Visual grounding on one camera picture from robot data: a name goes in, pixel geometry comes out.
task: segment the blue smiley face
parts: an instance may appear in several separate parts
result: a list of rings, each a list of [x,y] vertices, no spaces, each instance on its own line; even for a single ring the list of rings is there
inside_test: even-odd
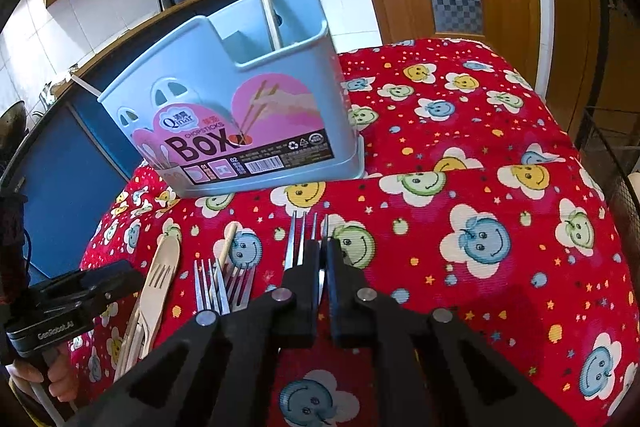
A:
[[[366,78],[354,78],[344,85],[349,91],[363,91],[369,87],[369,81]]]
[[[551,163],[553,160],[545,158],[542,154],[535,151],[527,151],[522,155],[520,163],[523,165],[539,165],[541,163]]]
[[[460,248],[478,263],[500,263],[511,250],[507,229],[491,217],[472,217],[459,238]]]
[[[445,117],[453,114],[456,110],[456,106],[451,102],[445,100],[438,100],[437,102],[431,102],[426,106],[427,111],[431,116]]]
[[[612,370],[613,359],[609,349],[603,346],[596,347],[582,365],[579,379],[580,392],[585,397],[590,397],[602,391],[611,378]]]
[[[284,418],[301,427],[323,427],[335,416],[329,390],[315,380],[296,380],[280,391],[280,411]]]
[[[262,258],[262,243],[253,232],[240,232],[236,234],[229,257],[234,266],[239,268],[252,268]]]

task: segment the white tile wall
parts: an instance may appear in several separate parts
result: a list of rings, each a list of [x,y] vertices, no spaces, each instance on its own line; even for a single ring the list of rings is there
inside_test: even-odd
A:
[[[380,45],[371,0],[321,2],[339,52]],[[157,13],[157,0],[21,0],[0,34],[0,114],[18,98],[31,112],[47,82]]]

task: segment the metal basket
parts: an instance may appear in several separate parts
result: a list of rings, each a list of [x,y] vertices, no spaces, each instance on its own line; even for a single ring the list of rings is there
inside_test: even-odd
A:
[[[604,193],[640,295],[640,203],[628,178],[640,158],[640,113],[587,107],[584,119],[581,162]]]

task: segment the green smiley face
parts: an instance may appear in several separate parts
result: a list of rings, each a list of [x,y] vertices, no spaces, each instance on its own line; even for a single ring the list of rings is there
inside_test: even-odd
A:
[[[593,226],[585,213],[574,210],[569,214],[564,229],[576,247],[593,248]]]
[[[502,103],[505,103],[506,105],[511,105],[511,107],[515,107],[515,108],[520,108],[524,105],[524,102],[522,101],[521,97],[515,96],[510,92],[499,93],[498,95],[496,95],[495,98],[500,100]]]
[[[444,172],[413,172],[400,176],[402,187],[416,196],[435,196],[444,188],[446,180]]]
[[[366,268],[376,253],[372,235],[358,225],[343,225],[334,230],[334,239],[340,241],[345,264]]]
[[[394,86],[394,87],[389,87],[389,94],[391,94],[391,96],[396,96],[398,98],[402,98],[404,96],[409,96],[410,94],[413,94],[415,92],[415,89],[411,86]]]

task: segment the cartoon cloud print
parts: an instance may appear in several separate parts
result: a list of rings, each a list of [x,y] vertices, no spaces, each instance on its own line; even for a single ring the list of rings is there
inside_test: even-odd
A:
[[[476,212],[468,204],[451,209],[453,232],[440,242],[440,254],[449,263],[466,263],[471,275],[488,279],[511,250],[507,229],[488,212]]]
[[[124,244],[129,253],[133,253],[140,238],[140,220],[133,221],[127,230],[124,231]]]
[[[402,194],[411,206],[427,206],[442,192],[447,175],[444,172],[410,172],[380,178],[380,189],[387,194]]]
[[[340,241],[345,264],[356,268],[366,268],[376,254],[376,242],[364,225],[358,221],[345,221],[338,214],[330,214],[322,220],[329,220],[329,236]]]
[[[205,198],[198,198],[196,200],[196,206],[202,209],[202,215],[204,217],[216,217],[222,210],[225,210],[229,206],[231,200],[233,200],[235,194],[223,194],[222,196],[208,196]]]
[[[539,165],[541,163],[564,162],[557,154],[543,152],[542,147],[538,143],[532,143],[520,159],[523,165]]]
[[[484,62],[478,62],[477,60],[468,60],[462,64],[462,67],[473,71],[485,71],[486,73],[494,72],[494,67],[491,64],[485,64]]]
[[[326,189],[324,182],[301,183],[277,187],[271,191],[271,203],[276,206],[284,206],[289,216],[302,216],[314,206]]]
[[[507,82],[510,82],[511,84],[520,84],[525,89],[533,91],[533,87],[529,86],[529,83],[517,71],[502,70],[502,73],[504,73],[504,78]]]
[[[631,362],[629,365],[627,365],[625,376],[623,379],[623,384],[622,384],[622,391],[620,391],[620,394],[615,398],[615,400],[609,406],[609,410],[607,411],[607,416],[611,416],[613,412],[620,405],[620,402],[622,402],[622,399],[625,397],[626,392],[629,390],[629,388],[631,387],[631,384],[634,382],[634,378],[636,377],[637,370],[638,370],[637,363]]]
[[[418,105],[420,107],[414,109],[415,114],[422,118],[431,118],[436,122],[447,120],[456,111],[456,106],[446,100],[421,98],[418,100]]]
[[[359,131],[366,129],[369,125],[374,123],[379,116],[380,115],[378,113],[366,105],[359,106],[352,103],[349,110],[349,120]]]
[[[596,337],[593,350],[582,365],[578,384],[585,400],[599,398],[606,400],[616,383],[614,370],[622,358],[622,345],[611,342],[608,333]]]
[[[340,85],[344,88],[344,92],[349,91],[371,91],[373,84],[376,81],[375,76],[363,76],[362,78],[352,78],[346,82],[342,82]]]
[[[411,86],[396,86],[396,84],[385,84],[378,90],[380,96],[389,97],[394,102],[402,102],[414,92],[415,89]]]
[[[598,197],[602,201],[604,201],[604,192],[602,191],[600,186],[594,181],[591,175],[586,171],[586,169],[582,166],[580,166],[580,178],[582,178],[582,183],[584,183],[585,187],[592,188],[593,190],[595,190]]]
[[[225,237],[230,233],[232,224],[237,225],[229,259],[238,268],[253,268],[262,259],[262,242],[252,229],[245,229],[239,221],[232,221],[225,227]],[[213,245],[213,255],[220,257],[225,240],[219,239]]]
[[[435,64],[414,64],[408,66],[402,70],[404,76],[414,82],[421,82],[423,84],[435,84],[435,73],[438,67]]]
[[[356,418],[360,402],[337,386],[334,375],[322,369],[288,383],[278,399],[285,422],[291,427],[335,427]]]
[[[467,158],[462,149],[450,147],[442,154],[442,158],[438,160],[433,170],[436,172],[444,172],[481,168],[482,164],[474,158]]]
[[[486,101],[492,105],[503,105],[511,114],[518,114],[524,105],[521,97],[505,91],[487,91]]]
[[[447,73],[445,78],[447,83],[444,87],[450,91],[473,92],[480,87],[480,82],[466,73]]]
[[[562,198],[559,210],[560,223],[556,226],[558,243],[567,248],[575,247],[587,257],[593,255],[595,232],[584,209]]]
[[[531,200],[541,200],[549,186],[549,171],[542,165],[507,165],[498,169],[498,181],[519,188]]]

